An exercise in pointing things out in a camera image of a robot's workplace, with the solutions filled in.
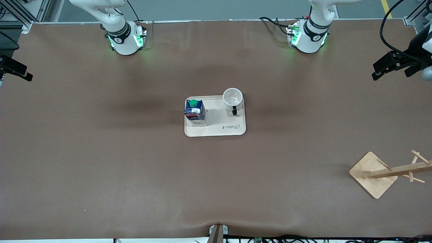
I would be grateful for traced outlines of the white mug black handle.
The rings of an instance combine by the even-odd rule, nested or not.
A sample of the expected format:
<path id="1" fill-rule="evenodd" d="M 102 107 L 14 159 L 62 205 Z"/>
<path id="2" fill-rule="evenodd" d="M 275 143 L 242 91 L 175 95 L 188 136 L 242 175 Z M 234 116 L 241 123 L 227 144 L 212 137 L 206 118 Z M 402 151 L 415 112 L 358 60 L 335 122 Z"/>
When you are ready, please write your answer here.
<path id="1" fill-rule="evenodd" d="M 225 109 L 232 116 L 237 116 L 243 109 L 243 94 L 239 89 L 229 88 L 222 94 Z"/>

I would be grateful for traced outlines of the blue milk carton green cap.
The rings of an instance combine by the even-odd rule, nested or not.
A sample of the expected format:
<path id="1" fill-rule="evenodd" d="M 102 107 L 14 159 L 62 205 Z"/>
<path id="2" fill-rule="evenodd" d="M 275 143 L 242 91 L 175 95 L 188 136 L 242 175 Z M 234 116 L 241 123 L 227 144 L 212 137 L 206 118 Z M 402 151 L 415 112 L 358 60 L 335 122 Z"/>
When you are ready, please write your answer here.
<path id="1" fill-rule="evenodd" d="M 193 127 L 207 126 L 207 109 L 202 100 L 186 100 L 184 115 Z"/>

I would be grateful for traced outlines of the wooden cup rack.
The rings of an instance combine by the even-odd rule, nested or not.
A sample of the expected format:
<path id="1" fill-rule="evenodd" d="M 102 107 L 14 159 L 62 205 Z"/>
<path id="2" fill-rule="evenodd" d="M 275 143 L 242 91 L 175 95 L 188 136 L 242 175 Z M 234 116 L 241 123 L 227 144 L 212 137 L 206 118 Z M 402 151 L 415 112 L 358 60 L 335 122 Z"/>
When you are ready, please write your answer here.
<path id="1" fill-rule="evenodd" d="M 419 152 L 412 150 L 413 159 L 410 164 L 390 167 L 372 151 L 364 154 L 349 170 L 349 175 L 372 198 L 379 199 L 399 177 L 425 183 L 415 178 L 415 174 L 432 172 L 432 160 L 424 158 Z"/>

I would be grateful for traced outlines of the cream rabbit print tray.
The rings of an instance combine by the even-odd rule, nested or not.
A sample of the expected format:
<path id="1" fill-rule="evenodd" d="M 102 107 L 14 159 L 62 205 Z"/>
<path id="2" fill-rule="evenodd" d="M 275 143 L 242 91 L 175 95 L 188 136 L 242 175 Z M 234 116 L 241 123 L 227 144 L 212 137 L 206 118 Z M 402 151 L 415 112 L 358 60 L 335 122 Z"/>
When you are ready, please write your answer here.
<path id="1" fill-rule="evenodd" d="M 246 132 L 244 100 L 237 106 L 234 116 L 230 106 L 219 96 L 192 96 L 186 100 L 202 100 L 207 110 L 205 127 L 194 127 L 185 118 L 185 135 L 188 137 L 237 136 Z"/>

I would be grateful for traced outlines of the aluminium frame profile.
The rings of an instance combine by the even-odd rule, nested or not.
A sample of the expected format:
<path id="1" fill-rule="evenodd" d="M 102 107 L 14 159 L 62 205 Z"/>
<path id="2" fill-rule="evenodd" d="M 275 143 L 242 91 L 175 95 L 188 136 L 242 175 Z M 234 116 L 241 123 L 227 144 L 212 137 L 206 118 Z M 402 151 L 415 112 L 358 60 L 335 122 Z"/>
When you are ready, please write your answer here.
<path id="1" fill-rule="evenodd" d="M 406 27 L 411 27 L 419 34 L 423 29 L 427 29 L 432 23 L 432 13 L 426 9 L 429 0 L 417 0 L 418 6 L 408 15 L 404 16 L 403 22 Z"/>
<path id="2" fill-rule="evenodd" d="M 53 0 L 0 0 L 0 29 L 19 29 L 28 33 L 34 23 L 49 20 Z"/>

